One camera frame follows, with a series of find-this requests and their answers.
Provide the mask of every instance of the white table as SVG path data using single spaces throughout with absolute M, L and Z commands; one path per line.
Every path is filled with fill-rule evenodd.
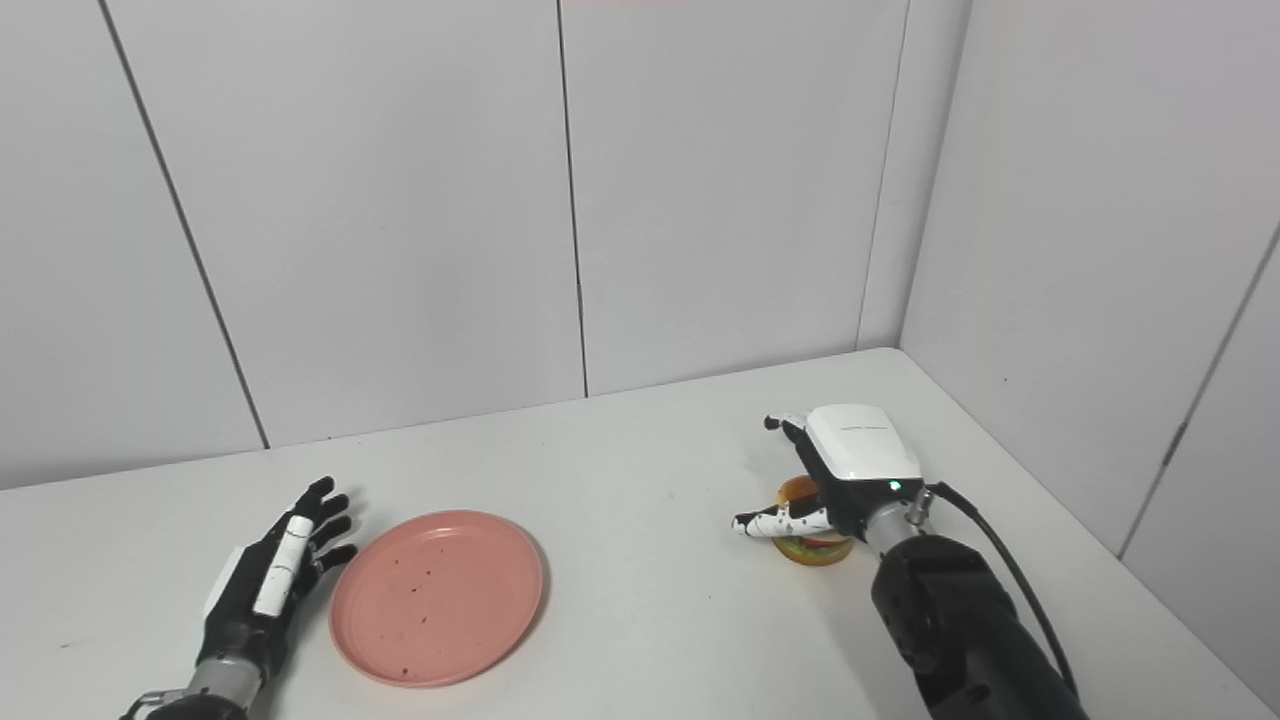
M 114 719 L 142 691 L 184 684 L 229 548 L 333 474 L 356 496 L 356 542 L 451 507 L 521 524 L 549 565 L 544 611 L 489 671 L 396 689 L 334 651 L 326 583 L 257 717 L 925 719 L 870 605 L 864 547 L 809 569 L 730 530 L 733 512 L 801 470 L 763 416 L 828 402 L 884 407 L 927 478 L 984 510 L 1039 591 L 1094 720 L 1275 717 L 892 350 L 3 492 L 4 715 Z M 934 525 L 998 566 L 938 506 Z

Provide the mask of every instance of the black cable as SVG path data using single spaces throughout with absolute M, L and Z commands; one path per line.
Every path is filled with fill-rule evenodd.
M 1032 614 L 1036 615 L 1036 620 L 1039 623 L 1041 630 L 1044 632 L 1044 639 L 1048 642 L 1048 648 L 1053 653 L 1053 659 L 1057 661 L 1057 671 L 1062 675 L 1062 683 L 1066 688 L 1071 691 L 1071 694 L 1079 697 L 1080 693 L 1075 689 L 1075 675 L 1071 674 L 1071 665 L 1066 661 L 1066 652 L 1062 651 L 1062 643 L 1057 641 L 1057 633 L 1053 632 L 1053 624 L 1048 621 L 1048 615 L 1044 614 L 1044 607 L 1041 606 L 1039 598 L 1036 597 L 1036 591 L 1032 589 L 1032 584 L 1027 580 L 1027 575 L 1023 574 L 1023 569 L 1019 568 L 1018 561 L 1014 560 L 1014 555 L 1009 552 L 1005 542 L 1000 539 L 996 534 L 996 529 L 992 528 L 987 520 L 978 512 L 978 507 L 969 502 L 965 496 L 960 495 L 960 491 L 946 483 L 934 483 L 929 486 L 938 497 L 946 500 L 951 505 L 955 505 L 957 510 L 964 512 L 970 520 L 977 524 L 991 544 L 995 546 L 996 552 L 1000 553 L 1000 559 L 1005 561 L 1009 566 L 1009 571 L 1014 575 L 1014 582 L 1018 583 L 1018 588 L 1023 591 L 1023 596 L 1027 598 L 1027 605 L 1032 607 Z

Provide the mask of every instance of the white wall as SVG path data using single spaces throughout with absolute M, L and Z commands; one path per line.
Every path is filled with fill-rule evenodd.
M 114 0 L 273 445 L 582 396 L 554 0 Z
M 1280 711 L 1277 328 L 1272 255 L 1124 561 Z
M 942 147 L 970 0 L 908 1 L 876 204 L 858 348 L 897 347 Z
M 109 4 L 273 445 L 895 337 L 960 27 L 910 6 Z M 260 445 L 91 9 L 4 10 L 0 227 L 76 238 L 0 268 L 10 484 Z
M 591 393 L 854 348 L 905 10 L 564 4 Z
M 260 448 L 93 3 L 0 4 L 0 488 Z
M 974 3 L 902 347 L 1112 551 L 1280 211 L 1276 27 Z

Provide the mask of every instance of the pink plate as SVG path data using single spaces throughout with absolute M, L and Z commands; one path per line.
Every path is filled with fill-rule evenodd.
M 465 680 L 520 642 L 543 597 L 543 564 L 515 524 L 433 512 L 379 536 L 343 571 L 329 632 L 370 678 L 425 688 Z

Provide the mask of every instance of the robotic arm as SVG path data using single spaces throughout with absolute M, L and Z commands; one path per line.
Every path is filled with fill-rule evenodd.
M 836 529 L 870 546 L 881 560 L 872 602 L 934 720 L 1087 720 L 1052 625 L 1007 548 L 959 492 L 925 486 L 883 410 L 828 405 L 805 421 L 769 416 L 764 425 L 795 445 L 818 495 L 744 512 L 733 528 L 764 537 Z M 1061 673 L 982 555 L 933 530 L 937 496 L 974 519 L 1009 562 Z
M 320 550 L 351 529 L 349 500 L 333 478 L 311 484 L 262 539 L 232 552 L 206 609 L 196 671 L 183 689 L 150 692 L 120 720 L 246 720 L 262 685 L 288 656 L 285 633 L 320 577 L 351 561 L 356 546 Z

